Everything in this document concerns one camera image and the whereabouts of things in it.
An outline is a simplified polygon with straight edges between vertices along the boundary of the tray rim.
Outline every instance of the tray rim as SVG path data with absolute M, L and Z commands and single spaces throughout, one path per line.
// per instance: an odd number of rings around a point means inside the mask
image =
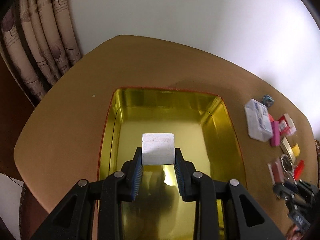
M 106 115 L 106 118 L 105 118 L 103 131 L 102 131 L 102 137 L 101 137 L 101 143 L 100 143 L 100 148 L 99 148 L 99 161 L 98 161 L 98 169 L 97 169 L 97 180 L 99 180 L 100 164 L 101 164 L 101 150 L 102 150 L 102 145 L 103 145 L 104 133 L 105 133 L 106 125 L 107 125 L 107 121 L 108 121 L 109 111 L 110 111 L 110 108 L 111 108 L 111 105 L 112 105 L 112 100 L 113 100 L 114 94 L 116 93 L 117 90 L 120 90 L 120 89 L 166 90 L 166 91 L 178 91 L 178 92 L 190 92 L 190 93 L 207 94 L 207 95 L 212 95 L 212 96 L 219 97 L 220 100 L 223 102 L 223 104 L 225 106 L 225 109 L 226 109 L 226 111 L 228 113 L 228 116 L 229 116 L 229 119 L 230 119 L 230 122 L 231 122 L 231 126 L 233 128 L 234 133 L 235 133 L 236 141 L 238 143 L 238 147 L 239 147 L 239 151 L 240 151 L 240 155 L 241 155 L 241 159 L 242 159 L 242 164 L 243 164 L 243 168 L 244 168 L 244 175 L 245 175 L 245 185 L 244 186 L 245 186 L 246 189 L 248 188 L 247 172 L 246 172 L 245 165 L 244 165 L 243 154 L 242 154 L 242 150 L 241 150 L 241 147 L 240 147 L 239 139 L 238 139 L 235 127 L 233 125 L 232 118 L 231 118 L 230 113 L 228 111 L 227 105 L 226 105 L 225 101 L 223 100 L 223 98 L 221 96 L 217 95 L 217 94 L 210 93 L 210 92 L 203 92 L 203 91 L 198 91 L 198 90 L 188 90 L 188 89 L 177 89 L 177 88 L 164 88 L 164 87 L 139 87 L 139 86 L 135 87 L 135 86 L 128 86 L 128 87 L 118 87 L 112 92 L 112 97 L 110 99 L 107 115 Z

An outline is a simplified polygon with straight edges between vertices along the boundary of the white wall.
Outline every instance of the white wall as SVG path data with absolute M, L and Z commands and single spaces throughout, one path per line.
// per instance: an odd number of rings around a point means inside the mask
M 19 208 L 23 182 L 0 173 L 0 217 L 16 240 L 20 240 Z
M 69 0 L 82 52 L 120 34 L 192 46 L 267 81 L 320 138 L 320 30 L 301 0 Z

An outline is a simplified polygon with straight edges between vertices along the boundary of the black cable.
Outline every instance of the black cable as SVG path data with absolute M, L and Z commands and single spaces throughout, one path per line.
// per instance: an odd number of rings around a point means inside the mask
M 20 187 L 23 187 L 21 186 L 20 184 L 16 183 L 12 178 L 10 178 L 8 175 L 6 175 L 9 179 L 11 179 L 15 184 L 19 185 Z

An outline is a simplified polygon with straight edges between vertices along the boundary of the brown furniture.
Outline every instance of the brown furniture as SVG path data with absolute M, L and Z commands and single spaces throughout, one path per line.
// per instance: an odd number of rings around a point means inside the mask
M 29 240 L 47 216 L 47 211 L 44 210 L 31 194 L 26 184 L 24 184 L 19 212 L 21 240 Z
M 22 180 L 14 164 L 13 149 L 34 107 L 13 79 L 2 57 L 0 100 L 0 173 Z
M 117 36 L 78 62 L 41 101 L 14 150 L 17 168 L 30 191 L 50 212 L 79 180 L 97 179 L 100 143 L 113 91 L 119 87 L 163 87 L 220 95 L 229 110 L 243 155 L 248 190 L 283 233 L 291 224 L 276 200 L 267 163 L 282 154 L 249 138 L 244 105 L 271 95 L 270 113 L 288 113 L 298 129 L 306 169 L 317 183 L 313 134 L 307 118 L 272 86 L 231 62 L 180 44 L 137 36 Z

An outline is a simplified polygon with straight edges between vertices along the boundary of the gold metal tray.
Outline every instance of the gold metal tray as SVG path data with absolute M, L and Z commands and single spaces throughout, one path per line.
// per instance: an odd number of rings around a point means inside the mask
M 142 145 L 143 133 L 173 133 L 175 147 L 197 171 L 246 185 L 243 160 L 226 106 L 219 96 L 161 89 L 118 89 L 101 145 L 99 179 L 120 170 Z M 218 202 L 221 239 L 223 214 Z M 173 165 L 144 166 L 133 203 L 122 203 L 125 240 L 192 239 L 195 203 L 182 201 Z

